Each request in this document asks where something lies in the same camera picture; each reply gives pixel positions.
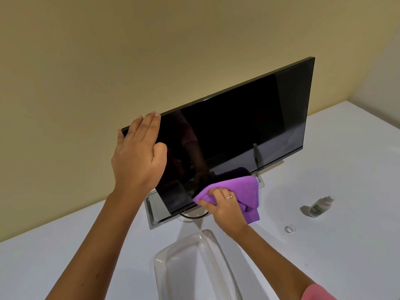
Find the person's left hand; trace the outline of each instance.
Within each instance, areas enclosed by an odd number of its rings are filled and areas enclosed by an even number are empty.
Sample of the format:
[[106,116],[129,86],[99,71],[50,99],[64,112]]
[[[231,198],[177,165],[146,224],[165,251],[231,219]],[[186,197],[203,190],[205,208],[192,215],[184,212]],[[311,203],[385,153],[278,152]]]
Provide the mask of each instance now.
[[126,137],[118,130],[117,147],[111,159],[114,193],[139,200],[157,186],[167,163],[167,146],[156,143],[160,114],[155,111],[132,122]]

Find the monitor screen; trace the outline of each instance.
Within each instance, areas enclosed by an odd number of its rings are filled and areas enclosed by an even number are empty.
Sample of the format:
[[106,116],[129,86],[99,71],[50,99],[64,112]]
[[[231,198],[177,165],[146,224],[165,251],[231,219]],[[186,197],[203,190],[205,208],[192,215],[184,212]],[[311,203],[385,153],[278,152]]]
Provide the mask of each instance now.
[[157,141],[168,153],[156,190],[172,216],[218,177],[251,174],[302,149],[313,68],[310,57],[161,114]]

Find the wire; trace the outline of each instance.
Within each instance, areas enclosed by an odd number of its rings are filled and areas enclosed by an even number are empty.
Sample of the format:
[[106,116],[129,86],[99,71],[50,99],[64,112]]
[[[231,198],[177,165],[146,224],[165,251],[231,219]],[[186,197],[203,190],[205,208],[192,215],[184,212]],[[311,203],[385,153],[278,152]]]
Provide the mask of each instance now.
[[204,215],[198,216],[198,217],[189,217],[187,215],[183,215],[182,213],[179,213],[182,217],[185,217],[186,219],[200,219],[203,218],[205,216],[207,216],[209,214],[209,212],[206,212]]

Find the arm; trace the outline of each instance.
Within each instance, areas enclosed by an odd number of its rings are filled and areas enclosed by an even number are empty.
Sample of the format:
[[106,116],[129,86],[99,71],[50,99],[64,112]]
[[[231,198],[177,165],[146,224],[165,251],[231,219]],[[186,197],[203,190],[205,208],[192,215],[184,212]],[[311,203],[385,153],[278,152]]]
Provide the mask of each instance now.
[[217,205],[204,200],[198,204],[213,214],[215,222],[235,240],[263,273],[280,300],[300,300],[314,282],[273,249],[244,220],[235,194],[224,188],[211,189]]
[[118,131],[111,159],[114,191],[46,300],[106,297],[129,227],[165,168],[167,148],[163,143],[155,144],[159,127],[160,115],[152,112],[133,121],[125,138]]

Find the green label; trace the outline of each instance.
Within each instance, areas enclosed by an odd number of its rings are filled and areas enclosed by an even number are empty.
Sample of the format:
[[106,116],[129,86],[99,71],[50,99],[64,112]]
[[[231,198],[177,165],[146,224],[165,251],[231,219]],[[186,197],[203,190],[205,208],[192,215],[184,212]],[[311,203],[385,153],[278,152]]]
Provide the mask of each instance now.
[[312,213],[314,216],[319,216],[324,212],[325,212],[325,210],[323,210],[322,207],[320,207],[318,204],[315,204],[310,209],[310,213]]

